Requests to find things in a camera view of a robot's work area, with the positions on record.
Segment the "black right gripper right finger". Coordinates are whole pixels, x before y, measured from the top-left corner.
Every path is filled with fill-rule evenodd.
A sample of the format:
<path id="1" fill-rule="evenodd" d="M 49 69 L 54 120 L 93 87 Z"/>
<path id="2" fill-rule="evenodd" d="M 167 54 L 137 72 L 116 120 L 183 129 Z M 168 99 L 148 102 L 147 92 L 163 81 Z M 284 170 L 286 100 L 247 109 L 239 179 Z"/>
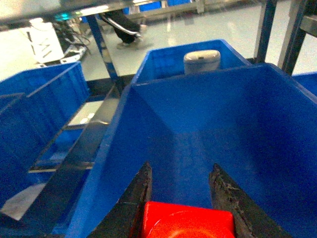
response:
<path id="1" fill-rule="evenodd" d="M 209 186 L 212 207 L 233 214 L 237 238 L 291 237 L 217 163 L 209 174 Z"/>

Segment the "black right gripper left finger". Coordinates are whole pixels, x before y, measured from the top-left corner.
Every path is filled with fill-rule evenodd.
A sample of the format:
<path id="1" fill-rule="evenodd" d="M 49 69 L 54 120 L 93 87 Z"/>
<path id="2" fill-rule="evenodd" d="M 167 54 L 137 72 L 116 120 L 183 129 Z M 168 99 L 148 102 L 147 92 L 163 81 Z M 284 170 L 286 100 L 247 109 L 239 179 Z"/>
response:
<path id="1" fill-rule="evenodd" d="M 90 238 L 139 238 L 145 204 L 152 197 L 152 167 L 145 162 L 122 196 L 88 235 Z"/>

